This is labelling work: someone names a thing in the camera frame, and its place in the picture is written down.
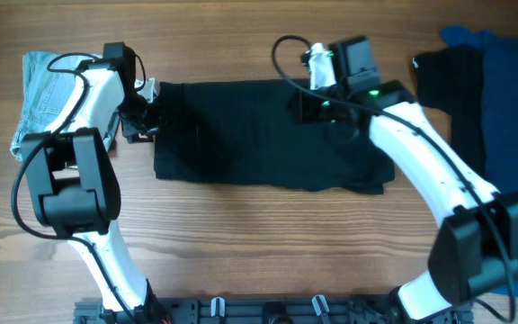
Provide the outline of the black shorts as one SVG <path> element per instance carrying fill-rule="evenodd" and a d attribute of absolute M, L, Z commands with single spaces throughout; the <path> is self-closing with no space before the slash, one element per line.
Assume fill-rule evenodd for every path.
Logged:
<path fill-rule="evenodd" d="M 298 122 L 299 97 L 283 80 L 161 83 L 156 178 L 383 194 L 393 161 L 362 130 Z"/>

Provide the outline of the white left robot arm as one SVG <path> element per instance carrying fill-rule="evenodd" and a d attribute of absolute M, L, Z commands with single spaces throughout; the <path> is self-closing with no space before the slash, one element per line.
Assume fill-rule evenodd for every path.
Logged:
<path fill-rule="evenodd" d="M 53 231 L 44 234 L 31 228 L 13 206 L 13 217 L 22 230 L 40 239 L 64 240 L 84 260 L 101 291 L 98 315 L 106 323 L 166 321 L 164 307 L 121 234 L 121 189 L 102 132 L 76 121 L 82 113 L 108 109 L 142 122 L 148 103 L 139 95 L 135 76 L 143 68 L 137 55 L 85 54 L 76 67 L 67 68 L 50 62 L 47 70 L 73 76 L 75 87 L 57 126 L 24 137 L 22 166 L 11 193 L 11 202 L 16 203 L 19 186 L 26 181 L 36 219 Z"/>

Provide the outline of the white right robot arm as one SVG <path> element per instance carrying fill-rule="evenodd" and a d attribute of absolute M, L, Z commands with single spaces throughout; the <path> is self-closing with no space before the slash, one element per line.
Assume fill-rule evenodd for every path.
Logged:
<path fill-rule="evenodd" d="M 350 99 L 305 90 L 308 115 L 326 122 L 369 120 L 368 135 L 421 194 L 438 232 L 427 269 L 389 295 L 393 323 L 450 322 L 452 313 L 504 287 L 511 322 L 518 282 L 518 192 L 499 190 L 473 171 L 427 120 L 398 81 L 364 89 Z"/>

